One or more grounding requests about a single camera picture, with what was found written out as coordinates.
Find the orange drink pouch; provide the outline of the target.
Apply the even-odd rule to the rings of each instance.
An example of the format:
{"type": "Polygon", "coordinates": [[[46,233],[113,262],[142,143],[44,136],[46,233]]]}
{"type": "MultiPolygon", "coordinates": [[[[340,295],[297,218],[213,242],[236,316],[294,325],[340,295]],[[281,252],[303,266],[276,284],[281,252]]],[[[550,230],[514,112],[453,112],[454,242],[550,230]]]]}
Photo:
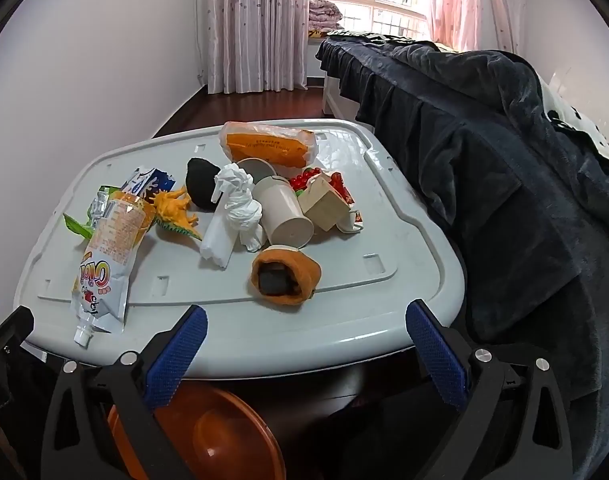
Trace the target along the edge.
{"type": "Polygon", "coordinates": [[[78,318],[73,341],[78,346],[88,348],[97,332],[122,332],[130,275],[154,217],[154,206],[140,196],[120,190],[109,196],[73,284],[71,307],[78,318]]]}

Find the green snack wrapper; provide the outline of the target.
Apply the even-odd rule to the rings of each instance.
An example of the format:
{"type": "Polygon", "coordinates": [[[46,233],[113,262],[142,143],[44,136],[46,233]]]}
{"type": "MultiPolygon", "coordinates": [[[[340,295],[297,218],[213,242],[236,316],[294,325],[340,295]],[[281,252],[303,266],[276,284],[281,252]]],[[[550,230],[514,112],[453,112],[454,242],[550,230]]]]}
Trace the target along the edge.
{"type": "Polygon", "coordinates": [[[105,213],[110,195],[116,191],[118,191],[118,188],[115,186],[100,186],[95,197],[91,201],[90,206],[88,206],[86,221],[84,223],[70,217],[69,214],[62,215],[65,220],[66,228],[70,232],[82,236],[84,240],[90,240],[95,232],[99,219],[102,218],[105,213]]]}

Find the blue snack wrapper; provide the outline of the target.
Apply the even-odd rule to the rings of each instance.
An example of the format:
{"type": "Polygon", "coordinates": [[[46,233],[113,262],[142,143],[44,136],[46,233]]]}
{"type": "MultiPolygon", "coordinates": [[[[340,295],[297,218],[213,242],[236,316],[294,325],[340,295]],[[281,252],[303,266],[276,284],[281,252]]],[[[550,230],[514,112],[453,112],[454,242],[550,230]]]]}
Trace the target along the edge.
{"type": "Polygon", "coordinates": [[[174,185],[175,179],[167,171],[137,167],[122,184],[120,190],[141,197],[152,204],[158,193],[172,191],[174,185]]]}

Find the orange toy dinosaur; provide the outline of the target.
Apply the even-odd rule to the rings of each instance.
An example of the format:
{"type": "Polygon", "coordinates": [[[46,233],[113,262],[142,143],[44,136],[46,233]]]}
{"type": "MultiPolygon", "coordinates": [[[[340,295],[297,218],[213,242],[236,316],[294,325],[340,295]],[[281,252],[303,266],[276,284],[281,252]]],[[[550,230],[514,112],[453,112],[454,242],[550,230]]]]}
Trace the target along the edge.
{"type": "Polygon", "coordinates": [[[190,212],[191,202],[185,186],[175,191],[160,191],[152,203],[156,210],[155,224],[176,234],[202,240],[196,229],[198,214],[190,212]]]}

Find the red white carton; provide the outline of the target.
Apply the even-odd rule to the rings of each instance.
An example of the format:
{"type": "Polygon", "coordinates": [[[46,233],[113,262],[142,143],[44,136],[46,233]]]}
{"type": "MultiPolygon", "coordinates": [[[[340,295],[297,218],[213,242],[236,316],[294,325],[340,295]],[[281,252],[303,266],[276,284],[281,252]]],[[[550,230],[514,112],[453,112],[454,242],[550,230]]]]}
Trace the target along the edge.
{"type": "Polygon", "coordinates": [[[331,187],[340,195],[344,203],[349,207],[349,211],[342,215],[336,222],[336,228],[343,234],[356,234],[364,228],[364,221],[361,211],[357,209],[355,200],[344,185],[342,174],[339,171],[324,172],[324,178],[331,187]]]}

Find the black sock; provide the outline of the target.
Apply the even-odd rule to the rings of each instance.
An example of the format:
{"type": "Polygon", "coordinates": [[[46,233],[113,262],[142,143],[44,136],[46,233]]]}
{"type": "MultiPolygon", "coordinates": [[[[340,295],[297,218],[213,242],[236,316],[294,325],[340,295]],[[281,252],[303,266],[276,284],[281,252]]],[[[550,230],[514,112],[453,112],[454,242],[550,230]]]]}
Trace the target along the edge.
{"type": "Polygon", "coordinates": [[[203,158],[194,157],[187,162],[186,191],[198,209],[208,212],[216,210],[212,196],[216,188],[216,175],[220,170],[220,167],[203,158]]]}

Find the orange sock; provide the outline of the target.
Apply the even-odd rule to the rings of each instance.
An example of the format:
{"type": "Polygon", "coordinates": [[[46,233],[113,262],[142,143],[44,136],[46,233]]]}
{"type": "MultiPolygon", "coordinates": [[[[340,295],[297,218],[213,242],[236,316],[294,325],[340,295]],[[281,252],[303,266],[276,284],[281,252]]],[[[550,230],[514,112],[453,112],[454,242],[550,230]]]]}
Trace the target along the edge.
{"type": "Polygon", "coordinates": [[[321,266],[300,249],[272,245],[254,258],[250,283],[272,304],[297,307],[314,295],[322,275],[321,266]]]}

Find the white tissue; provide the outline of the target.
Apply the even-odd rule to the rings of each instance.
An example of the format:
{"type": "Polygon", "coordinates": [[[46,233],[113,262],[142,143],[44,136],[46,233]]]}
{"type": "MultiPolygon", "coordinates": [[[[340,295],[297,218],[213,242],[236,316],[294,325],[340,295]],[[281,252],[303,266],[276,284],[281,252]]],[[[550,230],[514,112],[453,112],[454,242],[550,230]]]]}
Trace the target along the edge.
{"type": "Polygon", "coordinates": [[[258,252],[264,244],[261,226],[263,208],[252,196],[254,178],[236,162],[225,165],[214,177],[213,198],[224,208],[224,219],[238,234],[248,252],[258,252]]]}

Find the wooden block with heart sticker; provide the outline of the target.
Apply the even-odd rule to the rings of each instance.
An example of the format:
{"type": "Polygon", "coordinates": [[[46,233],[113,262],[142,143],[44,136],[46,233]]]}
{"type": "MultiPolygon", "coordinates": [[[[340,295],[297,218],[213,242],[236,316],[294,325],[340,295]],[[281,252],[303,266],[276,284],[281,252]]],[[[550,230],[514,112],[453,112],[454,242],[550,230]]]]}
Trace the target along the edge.
{"type": "Polygon", "coordinates": [[[298,202],[306,218],[324,232],[333,229],[351,210],[330,181],[321,174],[307,182],[306,188],[298,196],[298,202]]]}

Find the white paper cup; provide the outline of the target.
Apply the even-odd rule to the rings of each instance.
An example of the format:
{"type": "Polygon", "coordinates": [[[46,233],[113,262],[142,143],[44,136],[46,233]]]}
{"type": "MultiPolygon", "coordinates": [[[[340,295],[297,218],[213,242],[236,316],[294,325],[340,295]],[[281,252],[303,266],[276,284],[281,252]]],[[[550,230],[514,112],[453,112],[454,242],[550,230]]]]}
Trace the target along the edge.
{"type": "Polygon", "coordinates": [[[303,214],[298,197],[285,178],[263,178],[252,196],[262,206],[261,226],[272,245],[302,248],[310,242],[314,224],[303,214]]]}

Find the red green toy brick car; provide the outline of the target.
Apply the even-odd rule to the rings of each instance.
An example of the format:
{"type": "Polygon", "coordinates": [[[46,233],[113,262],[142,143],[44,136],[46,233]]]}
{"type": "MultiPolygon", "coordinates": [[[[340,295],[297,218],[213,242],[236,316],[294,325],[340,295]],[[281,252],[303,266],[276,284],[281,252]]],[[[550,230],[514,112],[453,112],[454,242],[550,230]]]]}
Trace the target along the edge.
{"type": "Polygon", "coordinates": [[[321,174],[321,169],[317,167],[305,168],[301,174],[289,179],[289,184],[297,196],[302,194],[309,184],[309,181],[321,174]]]}

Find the orange plastic bag package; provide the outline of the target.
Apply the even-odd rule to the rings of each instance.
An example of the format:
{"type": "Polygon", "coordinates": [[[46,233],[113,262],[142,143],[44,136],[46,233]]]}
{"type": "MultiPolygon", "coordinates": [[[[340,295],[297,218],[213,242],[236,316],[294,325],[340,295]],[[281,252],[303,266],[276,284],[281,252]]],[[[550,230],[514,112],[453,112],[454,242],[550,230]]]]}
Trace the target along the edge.
{"type": "Polygon", "coordinates": [[[315,133],[302,128],[225,122],[219,140],[232,162],[258,158],[273,166],[303,169],[318,153],[315,133]]]}

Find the white foam sheet roll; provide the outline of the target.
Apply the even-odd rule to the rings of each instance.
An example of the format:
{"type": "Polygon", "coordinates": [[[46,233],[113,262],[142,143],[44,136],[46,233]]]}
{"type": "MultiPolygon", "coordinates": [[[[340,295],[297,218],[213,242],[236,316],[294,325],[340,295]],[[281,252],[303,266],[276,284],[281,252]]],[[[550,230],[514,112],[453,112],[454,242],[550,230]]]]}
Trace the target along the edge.
{"type": "Polygon", "coordinates": [[[238,232],[228,220],[224,200],[221,198],[200,244],[201,258],[220,269],[226,269],[237,238],[238,232]]]}

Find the light blue plastic cup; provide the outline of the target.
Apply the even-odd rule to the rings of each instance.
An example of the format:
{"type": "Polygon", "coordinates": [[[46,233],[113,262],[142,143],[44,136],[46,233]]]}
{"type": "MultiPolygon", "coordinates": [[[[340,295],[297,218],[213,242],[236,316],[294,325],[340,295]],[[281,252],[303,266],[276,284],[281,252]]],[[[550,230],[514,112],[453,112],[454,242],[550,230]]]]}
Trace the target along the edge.
{"type": "Polygon", "coordinates": [[[248,157],[237,162],[237,166],[246,171],[247,174],[254,180],[254,184],[258,184],[261,180],[267,177],[276,176],[274,167],[260,158],[248,157]]]}

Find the pink right window curtain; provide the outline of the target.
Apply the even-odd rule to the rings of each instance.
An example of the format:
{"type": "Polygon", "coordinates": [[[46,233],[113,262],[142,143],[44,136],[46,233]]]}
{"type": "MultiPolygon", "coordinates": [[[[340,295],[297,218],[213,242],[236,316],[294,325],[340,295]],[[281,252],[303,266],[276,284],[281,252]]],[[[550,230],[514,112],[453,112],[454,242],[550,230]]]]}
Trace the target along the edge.
{"type": "Polygon", "coordinates": [[[527,0],[427,0],[432,41],[455,51],[495,49],[520,54],[527,0]]]}

